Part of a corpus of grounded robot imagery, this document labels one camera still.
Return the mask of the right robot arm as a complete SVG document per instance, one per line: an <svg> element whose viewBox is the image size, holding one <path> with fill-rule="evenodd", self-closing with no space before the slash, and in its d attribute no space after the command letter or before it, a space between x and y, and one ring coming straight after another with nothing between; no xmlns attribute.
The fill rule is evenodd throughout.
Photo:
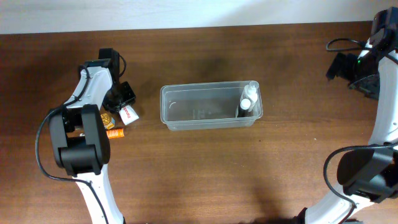
<svg viewBox="0 0 398 224"><path fill-rule="evenodd" d="M397 8L378 12L370 38L337 53L326 77L348 80L348 87L378 101L376 121L365 146L333 151L323 165L330 191L290 223L352 223L352 215L397 198Z"/></svg>

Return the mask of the white spray bottle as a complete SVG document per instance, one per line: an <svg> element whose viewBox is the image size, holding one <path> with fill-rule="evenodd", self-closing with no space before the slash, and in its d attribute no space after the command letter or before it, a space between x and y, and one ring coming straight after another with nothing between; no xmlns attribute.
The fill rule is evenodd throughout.
<svg viewBox="0 0 398 224"><path fill-rule="evenodd" d="M257 81L250 81L249 84L246 85L243 89L240 100L242 101L243 99L248 99L251 102L248 111L252 111L254 105L259 99L258 88L259 84Z"/></svg>

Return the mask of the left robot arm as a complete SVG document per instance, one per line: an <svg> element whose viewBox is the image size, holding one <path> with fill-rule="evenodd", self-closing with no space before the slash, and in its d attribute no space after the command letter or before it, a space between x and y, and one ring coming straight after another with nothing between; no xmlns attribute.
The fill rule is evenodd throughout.
<svg viewBox="0 0 398 224"><path fill-rule="evenodd" d="M50 138L56 164L64 169L62 182L80 189L93 223L125 223L113 196L108 177L110 143L100 110L134 117L136 95L128 82L120 82L125 59L112 48L99 50L98 59L78 69L79 82L72 96L49 112Z"/></svg>

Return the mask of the white Panadol medicine box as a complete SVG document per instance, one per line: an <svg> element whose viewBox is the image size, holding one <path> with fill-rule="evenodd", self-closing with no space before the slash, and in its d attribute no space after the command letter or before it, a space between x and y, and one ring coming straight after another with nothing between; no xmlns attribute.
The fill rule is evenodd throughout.
<svg viewBox="0 0 398 224"><path fill-rule="evenodd" d="M134 111L131 105L126 105L122 107L121 110L119 111L119 115L121 117L122 122L126 126L139 119L138 114Z"/></svg>

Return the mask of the black bottle white cap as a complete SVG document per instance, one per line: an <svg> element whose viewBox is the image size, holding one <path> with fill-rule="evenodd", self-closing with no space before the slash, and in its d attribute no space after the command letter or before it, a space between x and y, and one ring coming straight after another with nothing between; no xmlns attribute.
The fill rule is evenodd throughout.
<svg viewBox="0 0 398 224"><path fill-rule="evenodd" d="M236 111L236 117L242 118L247 117L249 114L249 108L251 106L251 101L249 99L242 99Z"/></svg>

